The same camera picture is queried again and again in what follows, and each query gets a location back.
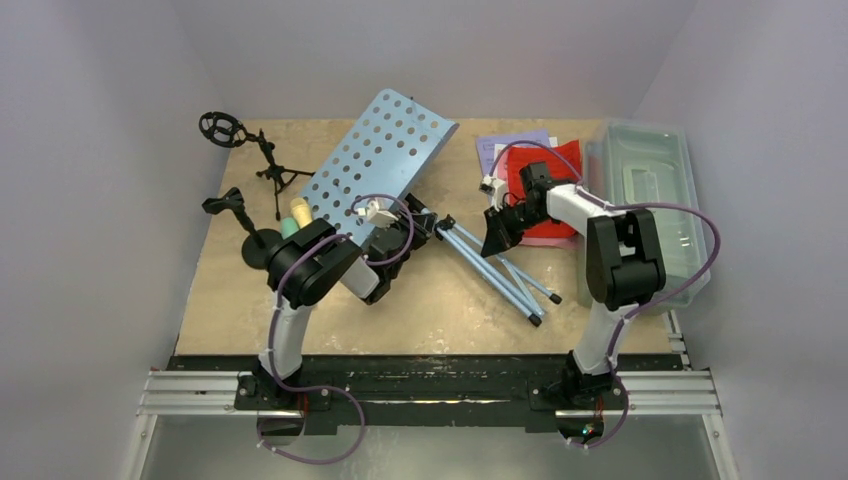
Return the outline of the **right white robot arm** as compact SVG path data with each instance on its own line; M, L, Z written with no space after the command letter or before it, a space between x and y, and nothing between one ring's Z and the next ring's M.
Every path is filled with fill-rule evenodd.
M480 190L490 197L485 210L483 257L518 245L530 228L551 220L579 233L586 246L585 278L593 302L586 329L568 354L560 389L564 399L584 407L611 389L621 340L640 306L666 284L656 221L638 208L614 212L582 186L553 178L536 162L520 171L521 200L507 204L504 181L486 175Z

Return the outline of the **blue music stand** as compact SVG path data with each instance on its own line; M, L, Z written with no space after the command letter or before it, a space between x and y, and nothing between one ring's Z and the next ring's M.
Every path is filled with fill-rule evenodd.
M413 195L414 185L458 128L457 122L412 98L384 89L317 168L299 196L309 203L313 218L351 233L353 240L364 246L377 228L356 217L356 209L363 205L353 206L355 198L387 194L403 200ZM428 208L436 214L432 238L444 241L533 325L540 325L546 314L539 296L554 304L561 302L559 295L505 256L482 258L483 242L477 235L454 217Z

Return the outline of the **black round-base mic stand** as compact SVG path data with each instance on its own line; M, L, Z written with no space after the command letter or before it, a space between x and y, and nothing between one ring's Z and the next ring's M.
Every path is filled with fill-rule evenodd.
M245 200L238 187L230 188L220 197L207 198L202 202L201 207L210 215L230 211L247 233L241 246L242 260L252 269L266 268L271 248L282 242L282 236L274 229L256 228L246 212Z

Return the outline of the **beige microphone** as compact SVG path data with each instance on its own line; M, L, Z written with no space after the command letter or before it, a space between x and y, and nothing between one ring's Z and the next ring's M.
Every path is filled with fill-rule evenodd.
M309 203L302 197L293 198L290 201L291 217L300 229L304 229L313 221L312 209Z

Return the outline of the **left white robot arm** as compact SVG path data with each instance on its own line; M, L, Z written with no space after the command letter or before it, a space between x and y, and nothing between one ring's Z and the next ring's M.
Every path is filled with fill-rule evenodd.
M365 304L381 300L411 253L429 234L430 215L412 196L400 200L387 194L359 196L356 217L377 228L364 246L326 220L315 220L276 244L265 262L274 305L264 350L258 355L259 395L272 408L292 405L298 393L303 343L317 304L339 283Z

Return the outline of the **green microphone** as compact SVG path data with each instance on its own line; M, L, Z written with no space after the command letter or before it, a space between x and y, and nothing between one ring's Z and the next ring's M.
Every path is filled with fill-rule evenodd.
M284 217L280 222L280 233L283 239L287 239L300 230L298 222L292 217Z

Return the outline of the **red sheet music page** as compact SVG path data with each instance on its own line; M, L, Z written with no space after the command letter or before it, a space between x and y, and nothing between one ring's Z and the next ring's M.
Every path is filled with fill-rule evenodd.
M525 197L518 173L509 172L509 160L502 160L496 169L496 176L507 183L509 194L506 202L512 205ZM528 247L567 248L576 238L577 232L565 223L547 221L526 231L520 244Z

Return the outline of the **bright red sheet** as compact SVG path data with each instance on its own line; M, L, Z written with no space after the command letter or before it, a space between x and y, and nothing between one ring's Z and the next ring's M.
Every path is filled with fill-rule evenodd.
M580 143L574 140L564 148L572 155L538 142L528 141L524 148L519 142L512 142L501 154L508 157L509 172L518 173L524 189L525 197L516 203L527 202L540 209L537 225L547 221L565 223L578 234L591 216L579 198L582 168L572 163L581 159Z

